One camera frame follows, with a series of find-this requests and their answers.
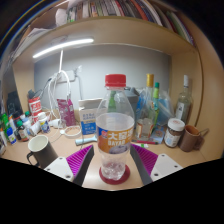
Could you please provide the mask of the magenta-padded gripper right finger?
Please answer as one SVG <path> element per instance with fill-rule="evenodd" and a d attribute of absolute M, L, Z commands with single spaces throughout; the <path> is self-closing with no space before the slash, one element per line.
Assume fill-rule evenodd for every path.
<path fill-rule="evenodd" d="M 144 185 L 182 169 L 182 166 L 167 154 L 157 155 L 135 144 L 131 146 L 130 154 Z"/>

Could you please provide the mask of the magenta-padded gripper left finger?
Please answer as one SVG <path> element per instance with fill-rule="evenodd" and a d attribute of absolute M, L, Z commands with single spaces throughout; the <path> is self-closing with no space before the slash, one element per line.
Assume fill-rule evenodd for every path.
<path fill-rule="evenodd" d="M 67 158 L 58 157 L 45 168 L 45 171 L 81 186 L 93 156 L 94 147 L 90 145 Z"/>

